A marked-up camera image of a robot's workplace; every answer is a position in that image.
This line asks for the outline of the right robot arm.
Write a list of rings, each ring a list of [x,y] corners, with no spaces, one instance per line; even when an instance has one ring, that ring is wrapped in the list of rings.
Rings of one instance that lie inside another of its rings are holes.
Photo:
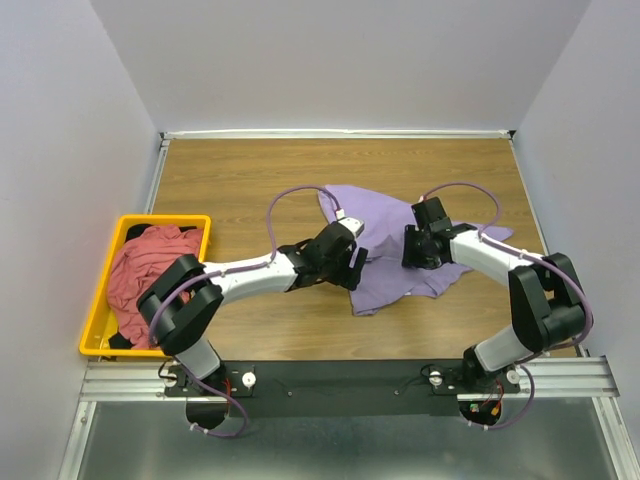
[[[576,340],[591,325],[571,260],[540,256],[495,240],[479,228],[453,224],[439,198],[413,204],[404,228],[402,266],[435,270],[456,264],[505,286],[511,324],[463,353],[459,378],[471,388],[505,368]]]

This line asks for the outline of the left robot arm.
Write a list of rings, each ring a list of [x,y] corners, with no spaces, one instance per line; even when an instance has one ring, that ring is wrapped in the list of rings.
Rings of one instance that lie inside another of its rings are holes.
[[[225,367],[205,332],[218,309],[325,282],[355,290],[367,256],[366,249],[356,246],[364,228],[363,221],[345,217],[312,239],[227,264],[182,255],[139,297],[138,311],[164,355],[178,360],[195,380],[215,387],[222,383]]]

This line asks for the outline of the purple t shirt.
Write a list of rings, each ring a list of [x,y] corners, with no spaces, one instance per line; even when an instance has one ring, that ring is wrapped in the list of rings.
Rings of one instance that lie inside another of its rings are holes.
[[[404,228],[415,222],[410,204],[352,185],[326,185],[345,214],[364,222],[357,245],[368,250],[357,288],[350,293],[355,316],[374,315],[405,296],[437,298],[471,269],[446,263],[435,270],[402,266]]]

